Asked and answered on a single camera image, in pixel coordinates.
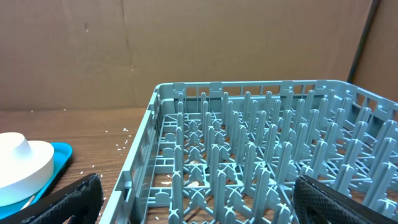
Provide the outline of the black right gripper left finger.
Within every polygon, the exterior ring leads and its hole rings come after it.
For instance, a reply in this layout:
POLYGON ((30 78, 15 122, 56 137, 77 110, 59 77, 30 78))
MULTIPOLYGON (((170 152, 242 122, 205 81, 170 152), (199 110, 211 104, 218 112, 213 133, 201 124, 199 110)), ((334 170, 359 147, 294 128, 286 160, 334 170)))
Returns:
POLYGON ((104 204, 103 188, 97 174, 91 173, 50 194, 33 205, 6 217, 1 223, 58 224, 95 223, 104 204))

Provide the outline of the white cup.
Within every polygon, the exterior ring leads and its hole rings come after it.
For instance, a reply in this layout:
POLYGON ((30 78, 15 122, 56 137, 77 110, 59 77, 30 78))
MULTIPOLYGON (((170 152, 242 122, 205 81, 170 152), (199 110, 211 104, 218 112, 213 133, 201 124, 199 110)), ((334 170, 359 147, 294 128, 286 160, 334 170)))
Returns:
POLYGON ((6 159, 25 159, 31 154, 31 148, 21 133, 1 133, 1 157, 6 159))

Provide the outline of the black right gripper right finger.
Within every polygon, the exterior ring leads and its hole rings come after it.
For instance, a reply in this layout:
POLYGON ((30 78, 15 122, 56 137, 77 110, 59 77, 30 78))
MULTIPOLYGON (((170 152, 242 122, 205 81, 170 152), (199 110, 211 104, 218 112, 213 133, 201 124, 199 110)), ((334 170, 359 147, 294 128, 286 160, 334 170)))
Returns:
POLYGON ((307 175, 296 179, 293 203, 300 224, 397 224, 307 175))

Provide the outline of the pale green bowl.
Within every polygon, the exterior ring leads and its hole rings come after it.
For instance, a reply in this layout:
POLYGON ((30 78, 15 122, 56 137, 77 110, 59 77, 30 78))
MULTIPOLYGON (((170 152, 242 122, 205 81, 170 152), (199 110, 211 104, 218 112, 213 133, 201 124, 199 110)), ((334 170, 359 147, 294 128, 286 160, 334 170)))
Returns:
POLYGON ((53 146, 28 141, 31 154, 25 159, 1 157, 1 206, 17 203, 38 192, 53 175, 53 146))

